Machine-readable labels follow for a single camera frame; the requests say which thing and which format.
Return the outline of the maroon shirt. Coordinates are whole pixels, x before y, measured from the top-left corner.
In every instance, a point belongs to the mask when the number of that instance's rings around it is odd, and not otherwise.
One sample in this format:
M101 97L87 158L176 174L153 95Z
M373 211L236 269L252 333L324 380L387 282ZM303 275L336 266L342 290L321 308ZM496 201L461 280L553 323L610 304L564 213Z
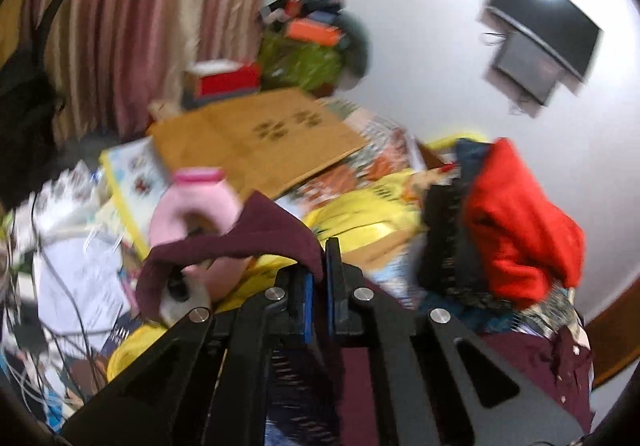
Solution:
M329 332L326 246L297 218L261 194L251 195L222 235L201 235L155 247L138 279L136 298L144 317L160 318L160 297L177 270L206 260L271 254L290 258L284 270L306 270L314 281L310 337L273 351L267 421L299 424L310 417L323 438L344 445L338 404L343 365ZM439 445L568 445L582 437L579 422L509 364L459 319L422 316L418 343L428 351L430 399ZM183 317L146 355L157 364L170 352L187 351L182 381L172 385L169 435L203 445L203 426L216 383L219 357L208 333L216 315L202 322Z

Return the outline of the black patterned garment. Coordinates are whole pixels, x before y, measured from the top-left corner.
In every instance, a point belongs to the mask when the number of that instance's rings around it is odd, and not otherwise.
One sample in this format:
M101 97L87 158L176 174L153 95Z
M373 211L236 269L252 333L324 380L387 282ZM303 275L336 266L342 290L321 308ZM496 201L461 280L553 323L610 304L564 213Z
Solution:
M489 292L480 256L463 224L464 194L460 178L428 188L422 211L426 245L416 279L423 289L463 306L508 312L512 303Z

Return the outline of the yellow blanket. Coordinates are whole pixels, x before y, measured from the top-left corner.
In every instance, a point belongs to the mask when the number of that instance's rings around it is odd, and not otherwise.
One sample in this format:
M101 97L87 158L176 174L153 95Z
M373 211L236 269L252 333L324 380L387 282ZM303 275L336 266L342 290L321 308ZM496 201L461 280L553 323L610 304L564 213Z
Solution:
M419 198L454 178L457 167L446 164L434 170L410 168L382 176L366 187L344 192L307 213L300 206L291 212L300 218L322 244L340 240L344 259L409 308L416 308L424 291L412 278L410 254L425 239L419 235ZM221 266L206 264L180 270L186 299L165 290L160 297L160 323L145 324L120 344L106 368L114 380L140 357L166 329L190 307L212 304L218 313L240 307L250 296L274 285L276 273L291 265L290 258L263 254L258 258L223 258Z

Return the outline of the pink neck pillow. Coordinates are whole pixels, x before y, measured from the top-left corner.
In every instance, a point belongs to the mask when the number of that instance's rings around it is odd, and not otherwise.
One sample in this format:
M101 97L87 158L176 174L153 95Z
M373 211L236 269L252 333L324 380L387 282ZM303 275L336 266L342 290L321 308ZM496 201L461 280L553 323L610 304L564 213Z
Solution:
M221 168L183 168L152 215L149 240L152 248L188 236L191 216L204 218L220 234L232 229L242 211L242 202Z

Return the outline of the striped patchwork quilt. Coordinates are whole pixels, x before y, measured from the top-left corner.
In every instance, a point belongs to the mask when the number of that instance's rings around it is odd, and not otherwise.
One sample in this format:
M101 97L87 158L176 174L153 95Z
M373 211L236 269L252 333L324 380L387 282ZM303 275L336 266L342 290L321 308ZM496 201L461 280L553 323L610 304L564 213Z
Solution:
M338 97L322 98L320 102L366 142L343 161L281 196L277 204L282 208L301 218L332 199L386 175L404 169L426 169L416 138L394 120Z

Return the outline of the wooden lap desk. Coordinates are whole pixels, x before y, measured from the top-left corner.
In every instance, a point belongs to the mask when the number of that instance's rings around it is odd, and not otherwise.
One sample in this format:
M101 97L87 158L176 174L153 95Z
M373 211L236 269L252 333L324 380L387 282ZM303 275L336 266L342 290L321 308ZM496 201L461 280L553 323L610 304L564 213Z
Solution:
M241 198L278 198L366 146L366 139L299 88L225 99L153 123L169 172L219 168Z

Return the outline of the red sweater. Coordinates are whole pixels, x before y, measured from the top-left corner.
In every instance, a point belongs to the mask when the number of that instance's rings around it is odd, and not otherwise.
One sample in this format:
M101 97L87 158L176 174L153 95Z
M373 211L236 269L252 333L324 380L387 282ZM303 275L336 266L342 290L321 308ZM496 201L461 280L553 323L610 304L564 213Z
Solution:
M488 290L520 310L555 284L575 289L582 281L584 231L549 200L507 138L490 145L463 219Z

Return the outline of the red and white box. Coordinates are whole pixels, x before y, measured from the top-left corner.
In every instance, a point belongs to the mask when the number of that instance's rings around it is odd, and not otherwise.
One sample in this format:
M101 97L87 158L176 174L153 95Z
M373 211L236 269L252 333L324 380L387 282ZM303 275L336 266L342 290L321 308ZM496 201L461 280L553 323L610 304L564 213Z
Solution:
M238 91L257 90L262 82L262 67L254 62L228 59L194 62L182 75L182 87L195 99L226 96Z

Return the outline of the grey stuffed cushion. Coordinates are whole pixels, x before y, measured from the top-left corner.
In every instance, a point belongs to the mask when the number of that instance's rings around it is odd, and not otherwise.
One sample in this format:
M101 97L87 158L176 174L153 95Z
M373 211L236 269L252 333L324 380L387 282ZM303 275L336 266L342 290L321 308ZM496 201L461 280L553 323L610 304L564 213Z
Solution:
M369 31L357 16L346 10L336 17L335 25L343 33L341 42L338 43L338 50L343 58L343 71L338 86L351 90L370 69Z

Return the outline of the orange box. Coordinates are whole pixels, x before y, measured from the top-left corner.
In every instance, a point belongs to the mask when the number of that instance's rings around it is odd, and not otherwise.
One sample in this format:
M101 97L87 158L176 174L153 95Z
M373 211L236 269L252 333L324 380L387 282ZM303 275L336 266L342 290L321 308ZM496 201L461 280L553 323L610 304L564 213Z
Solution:
M342 38L336 27L309 19L291 20L285 28L285 36L292 40L334 47Z

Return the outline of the striped curtain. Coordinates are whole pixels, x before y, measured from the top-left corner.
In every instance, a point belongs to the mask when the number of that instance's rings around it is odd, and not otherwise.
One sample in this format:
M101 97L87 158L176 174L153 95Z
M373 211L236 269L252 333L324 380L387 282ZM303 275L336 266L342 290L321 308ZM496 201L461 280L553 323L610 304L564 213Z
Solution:
M30 27L51 0L24 0ZM47 74L64 106L58 142L95 130L145 130L157 99L177 100L182 75L201 60L251 62L262 0L65 0L47 42Z

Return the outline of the small wall monitor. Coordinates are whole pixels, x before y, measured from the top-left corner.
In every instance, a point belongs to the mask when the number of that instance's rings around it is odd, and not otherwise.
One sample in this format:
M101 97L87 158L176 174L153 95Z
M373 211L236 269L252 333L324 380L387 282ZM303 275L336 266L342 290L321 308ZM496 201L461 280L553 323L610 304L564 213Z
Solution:
M510 114L538 117L566 77L563 66L518 31L485 32L480 39L496 49L484 79L510 100Z

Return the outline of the black wall television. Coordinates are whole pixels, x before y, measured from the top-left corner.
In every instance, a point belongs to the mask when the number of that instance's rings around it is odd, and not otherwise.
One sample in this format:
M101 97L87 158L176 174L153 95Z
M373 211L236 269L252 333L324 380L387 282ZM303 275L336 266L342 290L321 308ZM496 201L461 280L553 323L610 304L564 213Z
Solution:
M572 1L488 0L486 8L546 48L576 79L585 79L601 29Z

